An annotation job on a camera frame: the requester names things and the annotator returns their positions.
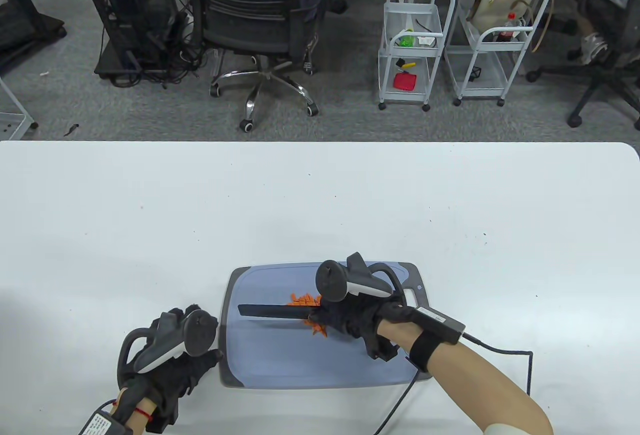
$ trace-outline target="green object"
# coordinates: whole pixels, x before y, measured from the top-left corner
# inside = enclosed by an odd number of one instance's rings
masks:
[[[411,28],[407,29],[407,32],[413,32]],[[400,37],[400,47],[410,48],[414,46],[416,42],[416,37],[412,37],[411,35],[404,35]]]

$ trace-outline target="black knife blade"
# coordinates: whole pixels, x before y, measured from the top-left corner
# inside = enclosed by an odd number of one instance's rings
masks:
[[[263,317],[268,319],[306,320],[313,309],[315,307],[304,305],[238,305],[238,311],[243,317]]]

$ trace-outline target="blue cutting board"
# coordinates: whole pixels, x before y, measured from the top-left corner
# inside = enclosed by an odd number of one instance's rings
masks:
[[[416,266],[386,262],[418,305],[428,307]],[[302,320],[241,316],[240,304],[286,305],[291,294],[314,297],[318,263],[291,263],[237,268],[224,296],[219,348],[222,384],[247,389],[345,389],[408,383],[416,368],[402,350],[388,362],[368,357],[362,339],[333,329],[328,337]],[[376,277],[389,281],[382,272]]]

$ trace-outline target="hand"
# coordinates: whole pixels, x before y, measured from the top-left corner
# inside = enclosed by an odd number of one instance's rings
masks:
[[[179,308],[174,308],[169,310],[169,313],[176,315],[178,324],[180,324],[185,317],[199,308],[198,305],[190,305],[184,312]],[[159,320],[156,318],[151,323],[151,329],[158,327]],[[147,398],[157,406],[154,418],[171,417],[178,406],[178,399],[185,394],[190,395],[202,376],[222,360],[223,354],[220,350],[210,350],[199,357],[183,353],[178,358],[171,358],[147,373],[136,373],[133,368],[134,362],[151,343],[152,340],[147,338],[144,348],[123,367],[120,388],[145,383],[150,387]]]
[[[378,335],[378,325],[382,320],[392,323],[409,321],[413,310],[402,305],[400,295],[379,298],[365,293],[357,296],[348,293],[340,302],[321,300],[320,307],[309,318],[354,339],[364,339],[366,353],[371,358],[388,362],[398,354],[398,346]]]

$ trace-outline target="chopped carrot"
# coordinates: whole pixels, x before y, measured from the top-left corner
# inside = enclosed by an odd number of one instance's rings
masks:
[[[316,298],[311,296],[311,293],[307,293],[302,297],[297,297],[295,293],[291,293],[291,302],[287,305],[293,305],[296,307],[320,307],[320,300],[322,300],[322,296],[318,295]],[[304,325],[308,325],[313,328],[313,335],[316,333],[321,333],[324,335],[325,339],[327,337],[327,327],[324,325],[320,325],[320,323],[315,323],[311,320],[304,320]]]

